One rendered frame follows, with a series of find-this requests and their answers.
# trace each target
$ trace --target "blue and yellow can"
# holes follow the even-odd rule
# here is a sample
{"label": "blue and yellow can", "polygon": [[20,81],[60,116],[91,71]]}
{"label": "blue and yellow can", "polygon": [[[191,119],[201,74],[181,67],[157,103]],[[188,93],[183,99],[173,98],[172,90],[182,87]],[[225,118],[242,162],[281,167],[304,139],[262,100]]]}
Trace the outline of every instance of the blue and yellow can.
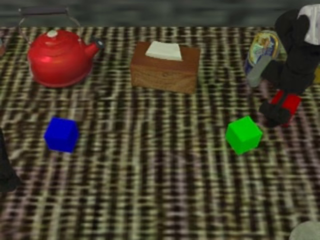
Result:
{"label": "blue and yellow can", "polygon": [[254,36],[248,51],[244,72],[247,75],[262,56],[268,55],[276,59],[280,52],[280,41],[275,31],[264,30]]}

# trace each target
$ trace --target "kettle spout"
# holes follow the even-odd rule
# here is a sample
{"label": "kettle spout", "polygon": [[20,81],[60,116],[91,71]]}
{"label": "kettle spout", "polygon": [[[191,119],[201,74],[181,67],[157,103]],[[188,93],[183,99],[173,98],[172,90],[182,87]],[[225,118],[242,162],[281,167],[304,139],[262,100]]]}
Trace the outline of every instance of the kettle spout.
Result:
{"label": "kettle spout", "polygon": [[85,46],[85,54],[92,59],[100,49],[105,47],[104,43],[98,38],[92,38],[91,43]]}

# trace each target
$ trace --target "blue cube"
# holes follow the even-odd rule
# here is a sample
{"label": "blue cube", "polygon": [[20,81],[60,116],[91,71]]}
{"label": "blue cube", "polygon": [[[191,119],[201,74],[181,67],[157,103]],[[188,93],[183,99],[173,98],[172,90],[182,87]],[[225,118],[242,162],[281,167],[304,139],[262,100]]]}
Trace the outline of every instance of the blue cube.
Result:
{"label": "blue cube", "polygon": [[49,149],[72,153],[79,138],[74,120],[53,117],[45,131],[44,139]]}

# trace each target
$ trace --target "red object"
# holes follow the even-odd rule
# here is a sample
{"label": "red object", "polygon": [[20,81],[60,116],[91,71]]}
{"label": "red object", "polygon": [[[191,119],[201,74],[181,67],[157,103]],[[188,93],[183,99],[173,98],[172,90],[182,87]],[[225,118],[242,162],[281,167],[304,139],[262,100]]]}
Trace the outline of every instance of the red object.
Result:
{"label": "red object", "polygon": [[[276,93],[276,95],[274,96],[274,98],[272,99],[271,101],[271,104],[276,104],[281,96],[284,94],[284,91],[280,90]],[[293,118],[293,116],[295,115],[298,107],[299,107],[299,104],[301,102],[301,98],[295,94],[288,94],[288,96],[286,97],[284,103],[282,104],[282,107],[285,108],[285,109],[288,109],[291,113],[291,118],[290,120]],[[289,126],[289,122],[290,120],[282,125],[283,127],[288,127]]]}
{"label": "red object", "polygon": [[31,43],[27,57],[33,79],[52,88],[71,86],[83,80],[93,67],[93,58],[103,43],[86,45],[75,33],[51,30]]}

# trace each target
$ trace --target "brown box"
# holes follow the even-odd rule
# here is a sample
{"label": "brown box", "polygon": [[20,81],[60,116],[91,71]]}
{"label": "brown box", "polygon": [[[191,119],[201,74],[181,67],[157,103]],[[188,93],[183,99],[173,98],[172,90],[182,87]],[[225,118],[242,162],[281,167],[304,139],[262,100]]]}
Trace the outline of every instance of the brown box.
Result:
{"label": "brown box", "polygon": [[197,88],[200,49],[180,46],[182,61],[146,56],[150,42],[138,42],[130,64],[131,84],[192,94]]}

